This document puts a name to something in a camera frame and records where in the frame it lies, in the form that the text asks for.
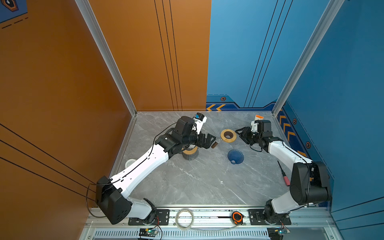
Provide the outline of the blue ribbed dripper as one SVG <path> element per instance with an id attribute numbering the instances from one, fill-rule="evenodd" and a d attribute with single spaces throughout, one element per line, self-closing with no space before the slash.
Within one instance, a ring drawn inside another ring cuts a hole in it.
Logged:
<path id="1" fill-rule="evenodd" d="M 230 150 L 227 154 L 227 157 L 232 165 L 241 164 L 245 159 L 244 154 L 241 151 L 235 149 Z"/>

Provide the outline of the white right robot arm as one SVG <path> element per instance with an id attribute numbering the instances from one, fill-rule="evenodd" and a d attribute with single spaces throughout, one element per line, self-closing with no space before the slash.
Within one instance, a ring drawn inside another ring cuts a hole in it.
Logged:
<path id="1" fill-rule="evenodd" d="M 266 202 L 261 218 L 268 224 L 280 222 L 305 205 L 332 200 L 330 177 L 324 163 L 314 162 L 294 151 L 271 131 L 252 132 L 250 127 L 244 127 L 235 132 L 246 144 L 259 145 L 292 171 L 289 191 Z"/>

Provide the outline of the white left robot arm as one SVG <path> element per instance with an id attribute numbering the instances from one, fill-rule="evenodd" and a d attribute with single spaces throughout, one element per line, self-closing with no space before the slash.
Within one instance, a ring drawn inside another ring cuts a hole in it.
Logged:
<path id="1" fill-rule="evenodd" d="M 144 198 L 131 198 L 136 186 L 158 166 L 190 146 L 209 149 L 216 137 L 211 134 L 190 134 L 173 137 L 159 136 L 150 149 L 132 165 L 111 178 L 102 177 L 96 183 L 96 204 L 112 225 L 126 217 L 137 218 L 147 224 L 153 223 L 157 208 Z"/>

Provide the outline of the grey glass carafe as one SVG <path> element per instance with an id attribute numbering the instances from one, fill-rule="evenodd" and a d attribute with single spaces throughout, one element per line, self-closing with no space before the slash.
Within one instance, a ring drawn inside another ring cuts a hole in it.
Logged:
<path id="1" fill-rule="evenodd" d="M 196 151 L 196 152 L 194 152 L 194 153 L 187 153 L 187 152 L 182 152 L 182 156 L 183 156 L 183 158 L 185 159 L 185 160 L 194 160 L 194 159 L 196 159 L 197 157 L 198 157 L 198 155 L 199 155 L 199 152 L 198 151 Z"/>

